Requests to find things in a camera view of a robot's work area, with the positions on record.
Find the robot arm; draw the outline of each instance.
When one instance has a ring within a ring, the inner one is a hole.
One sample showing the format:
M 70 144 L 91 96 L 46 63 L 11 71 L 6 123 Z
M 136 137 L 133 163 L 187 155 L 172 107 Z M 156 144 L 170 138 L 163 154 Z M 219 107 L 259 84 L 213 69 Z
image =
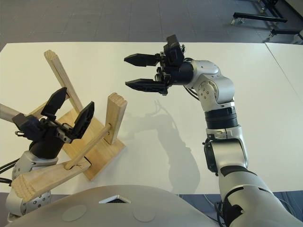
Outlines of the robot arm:
M 60 124 L 55 120 L 55 114 L 65 101 L 66 91 L 66 87 L 62 87 L 51 95 L 41 112 L 41 115 L 46 118 L 38 120 L 33 115 L 25 116 L 22 113 L 12 118 L 19 129 L 16 135 L 32 141 L 29 150 L 25 151 L 15 164 L 12 180 L 23 173 L 55 165 L 64 143 L 72 143 L 73 140 L 82 138 L 93 117 L 94 102 L 88 104 L 80 112 L 74 127 L 66 123 Z M 37 208 L 47 205 L 50 200 L 51 192 L 48 191 L 31 201 L 25 202 L 11 188 L 6 199 L 6 208 L 9 211 L 8 221 L 12 222 Z
M 155 66 L 155 81 L 138 79 L 129 87 L 167 95 L 172 85 L 194 89 L 205 112 L 207 139 L 204 152 L 208 169 L 219 176 L 221 216 L 231 227 L 302 227 L 255 173 L 249 171 L 248 156 L 234 106 L 233 82 L 210 61 L 185 59 L 175 35 L 167 38 L 164 52 L 134 54 L 125 61 L 136 66 Z

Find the cable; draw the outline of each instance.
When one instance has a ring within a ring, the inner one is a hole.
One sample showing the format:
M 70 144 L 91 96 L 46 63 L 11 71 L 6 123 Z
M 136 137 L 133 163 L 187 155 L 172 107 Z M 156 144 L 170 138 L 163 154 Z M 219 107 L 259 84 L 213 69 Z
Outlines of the cable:
M 286 202 L 285 200 L 283 200 L 283 199 L 279 199 L 281 202 L 283 202 L 288 208 L 289 208 L 289 213 L 291 213 L 295 218 L 297 218 L 297 216 L 296 216 L 296 214 L 295 214 L 295 211 L 294 211 L 294 209 L 292 208 L 292 206 L 288 203 L 288 202 Z
M 212 205 L 212 206 L 214 207 L 214 203 L 211 202 L 211 201 L 207 198 L 206 195 L 203 194 L 203 196 L 204 196 L 204 198 L 206 199 L 206 201 L 207 201 L 210 205 Z
M 12 162 L 10 162 L 10 163 L 7 163 L 7 164 L 1 166 L 1 167 L 0 167 L 0 170 L 3 169 L 3 168 L 5 168 L 5 167 L 7 167 L 7 166 L 10 166 L 11 164 L 15 164 L 15 163 L 18 162 L 18 161 L 19 161 L 19 158 L 16 159 L 16 160 L 14 160 L 14 161 L 12 161 Z
M 220 220 L 220 217 L 222 217 L 221 216 L 221 208 L 222 208 L 222 201 L 214 203 L 214 209 L 217 211 L 218 224 L 219 224 L 220 227 L 224 227 L 223 226 L 224 223 L 222 223 L 221 220 Z
M 0 170 L 0 174 L 4 173 L 5 171 L 11 169 L 11 168 L 14 167 L 14 166 L 15 166 L 15 163 L 14 163 L 14 164 L 11 164 L 10 166 L 8 166 L 8 167 L 6 167 L 6 168 L 4 168 L 4 169 L 1 169 L 1 170 Z
M 1 183 L 9 183 L 10 184 L 10 183 L 12 183 L 12 180 L 0 177 L 0 182 Z
M 218 222 L 216 219 L 214 219 L 214 218 L 212 218 L 212 217 L 210 217 L 210 216 L 208 216 L 208 215 L 206 215 L 207 217 L 209 217 L 211 220 L 214 220 L 215 222 Z
M 185 86 L 183 86 L 183 87 L 185 88 L 185 90 L 186 90 L 192 97 L 194 97 L 196 100 L 200 101 L 200 99 L 199 99 L 198 97 L 196 97 L 194 94 L 192 94 L 192 93 L 188 90 L 188 88 L 186 88 Z
M 195 96 L 198 96 L 198 94 L 196 92 L 194 92 L 192 89 L 188 88 L 188 90 L 193 93 Z

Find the black metal frame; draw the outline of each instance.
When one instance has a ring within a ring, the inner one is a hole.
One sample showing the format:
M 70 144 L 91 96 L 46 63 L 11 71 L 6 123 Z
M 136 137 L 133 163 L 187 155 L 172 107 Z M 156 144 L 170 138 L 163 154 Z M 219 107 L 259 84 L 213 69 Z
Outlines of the black metal frame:
M 287 22 L 287 19 L 285 19 L 282 16 L 282 14 L 275 7 L 278 0 L 261 0 L 261 1 L 264 3 L 264 8 L 262 10 L 264 11 L 264 10 L 268 9 L 269 12 L 272 14 L 272 17 L 235 12 L 233 14 L 233 19 L 235 20 L 238 18 L 247 18 L 247 19 L 252 19 L 252 20 L 265 20 L 265 21 L 283 22 L 283 23 Z
M 300 30 L 289 30 L 289 29 L 272 29 L 270 31 L 270 35 L 272 35 L 272 36 L 277 35 L 277 34 L 296 35 L 299 33 L 300 33 Z

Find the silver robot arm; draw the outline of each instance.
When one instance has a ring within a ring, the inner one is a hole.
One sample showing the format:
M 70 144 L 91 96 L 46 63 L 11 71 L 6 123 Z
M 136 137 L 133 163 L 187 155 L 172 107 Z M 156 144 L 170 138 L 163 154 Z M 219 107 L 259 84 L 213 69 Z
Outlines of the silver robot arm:
M 229 227 L 302 227 L 262 179 L 249 171 L 241 126 L 234 107 L 233 82 L 209 61 L 190 61 L 194 76 L 185 85 L 198 94 L 207 122 L 205 156 L 219 176 L 221 216 Z

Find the wooden plank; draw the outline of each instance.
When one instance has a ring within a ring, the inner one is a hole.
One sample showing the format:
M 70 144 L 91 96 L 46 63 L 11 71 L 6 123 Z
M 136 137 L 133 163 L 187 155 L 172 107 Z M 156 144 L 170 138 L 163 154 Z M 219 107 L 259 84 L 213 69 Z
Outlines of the wooden plank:
M 0 104 L 0 118 L 8 122 L 13 122 L 12 118 L 18 115 L 20 112 L 14 110 L 6 105 Z
M 44 57 L 46 58 L 48 64 L 50 65 L 51 69 L 53 70 L 60 85 L 62 87 L 67 88 L 67 94 L 70 97 L 71 105 L 74 107 L 74 109 L 77 111 L 77 113 L 80 113 L 80 111 L 83 110 L 83 105 L 82 105 L 78 95 L 76 94 L 76 91 L 75 91 L 73 85 L 71 84 L 71 81 L 68 78 L 67 73 L 66 73 L 64 67 L 62 66 L 62 63 L 61 63 L 58 55 L 55 52 L 48 50 L 48 51 L 44 52 Z
M 58 122 L 68 123 L 73 126 L 77 116 L 77 112 L 72 109 L 61 117 Z M 104 125 L 93 117 L 82 139 L 74 140 L 72 144 L 64 144 L 63 150 L 73 159 L 103 128 Z M 125 145 L 119 139 L 116 139 L 112 145 L 101 139 L 85 156 L 91 163 L 90 168 L 84 172 L 86 177 L 92 181 L 124 147 Z
M 46 103 L 47 103 L 47 101 L 46 101 L 45 103 L 43 103 L 42 105 L 40 105 L 39 107 L 37 107 L 37 108 L 36 108 L 35 110 L 33 110 L 32 112 L 30 112 L 28 115 L 33 115 L 33 116 L 35 116 L 36 118 L 40 119 L 41 117 L 43 117 L 43 116 L 41 115 L 41 112 L 42 112 L 43 108 L 45 107 Z
M 106 124 L 105 127 L 87 144 L 85 147 L 75 156 L 71 161 L 65 165 L 65 169 L 71 169 L 76 165 L 95 145 L 100 139 L 102 139 L 110 130 L 110 124 Z
M 109 134 L 104 137 L 104 139 L 112 144 L 115 142 L 119 128 L 124 116 L 124 112 L 127 106 L 127 101 L 117 93 L 112 93 L 107 99 L 107 112 L 105 124 L 110 124 L 111 129 Z
M 19 198 L 28 202 L 82 173 L 90 166 L 85 158 L 70 170 L 64 169 L 66 163 L 21 174 L 12 182 L 11 186 Z

